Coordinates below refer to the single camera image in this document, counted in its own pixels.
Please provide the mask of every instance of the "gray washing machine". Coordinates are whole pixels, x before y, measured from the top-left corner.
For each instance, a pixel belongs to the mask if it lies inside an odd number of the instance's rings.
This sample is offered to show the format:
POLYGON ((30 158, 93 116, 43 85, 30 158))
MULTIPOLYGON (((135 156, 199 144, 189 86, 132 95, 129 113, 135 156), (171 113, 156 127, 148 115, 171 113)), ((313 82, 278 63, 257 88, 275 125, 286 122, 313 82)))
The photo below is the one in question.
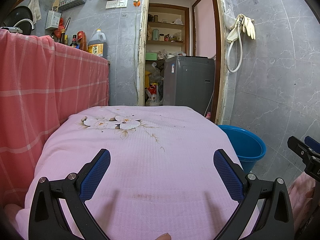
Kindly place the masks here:
POLYGON ((167 59, 164 64, 163 105, 188 106, 204 115, 213 92, 214 73, 214 60, 207 57, 176 56, 167 59))

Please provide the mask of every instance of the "faucet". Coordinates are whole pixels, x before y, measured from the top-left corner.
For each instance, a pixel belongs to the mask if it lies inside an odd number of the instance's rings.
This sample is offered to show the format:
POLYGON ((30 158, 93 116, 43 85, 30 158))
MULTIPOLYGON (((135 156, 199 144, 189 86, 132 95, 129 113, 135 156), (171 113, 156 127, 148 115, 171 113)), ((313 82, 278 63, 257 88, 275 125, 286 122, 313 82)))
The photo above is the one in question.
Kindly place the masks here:
POLYGON ((17 25, 19 25, 20 23, 23 23, 23 22, 30 23, 31 24, 31 30, 35 29, 35 25, 33 24, 33 22, 30 19, 22 19, 22 20, 18 21, 13 27, 17 27, 17 25))

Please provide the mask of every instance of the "white towel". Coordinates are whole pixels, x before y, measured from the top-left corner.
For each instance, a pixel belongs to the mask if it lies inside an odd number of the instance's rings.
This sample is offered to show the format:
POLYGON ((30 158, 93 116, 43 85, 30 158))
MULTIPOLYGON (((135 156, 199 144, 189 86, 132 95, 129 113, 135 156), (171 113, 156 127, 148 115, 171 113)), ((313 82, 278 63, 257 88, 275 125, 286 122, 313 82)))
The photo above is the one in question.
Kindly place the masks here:
POLYGON ((31 0, 28 7, 32 12, 33 23, 41 20, 39 0, 31 0))

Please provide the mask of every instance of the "black frying pan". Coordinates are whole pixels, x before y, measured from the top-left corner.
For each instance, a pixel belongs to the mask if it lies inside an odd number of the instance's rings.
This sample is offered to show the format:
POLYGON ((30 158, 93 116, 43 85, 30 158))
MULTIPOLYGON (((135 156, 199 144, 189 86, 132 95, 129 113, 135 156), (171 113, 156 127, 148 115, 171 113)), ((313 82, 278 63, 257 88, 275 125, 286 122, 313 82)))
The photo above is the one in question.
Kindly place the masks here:
MULTIPOLYGON (((31 10, 27 6, 18 6, 13 9, 9 15, 4 20, 4 24, 7 27, 13 27, 18 21, 22 19, 30 19, 33 21, 31 10)), ((16 27, 20 28, 24 35, 30 35, 32 31, 31 24, 28 22, 23 22, 17 25, 16 27)))

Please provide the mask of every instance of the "pink wall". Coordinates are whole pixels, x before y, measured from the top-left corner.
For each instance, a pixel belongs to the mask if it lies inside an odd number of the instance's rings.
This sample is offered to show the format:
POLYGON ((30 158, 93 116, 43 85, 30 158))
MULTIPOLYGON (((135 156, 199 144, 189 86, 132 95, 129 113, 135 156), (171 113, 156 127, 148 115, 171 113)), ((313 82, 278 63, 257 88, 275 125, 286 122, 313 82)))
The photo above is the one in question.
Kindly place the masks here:
POLYGON ((196 56, 212 58, 216 54, 216 33, 212 0, 201 0, 195 7, 196 56))

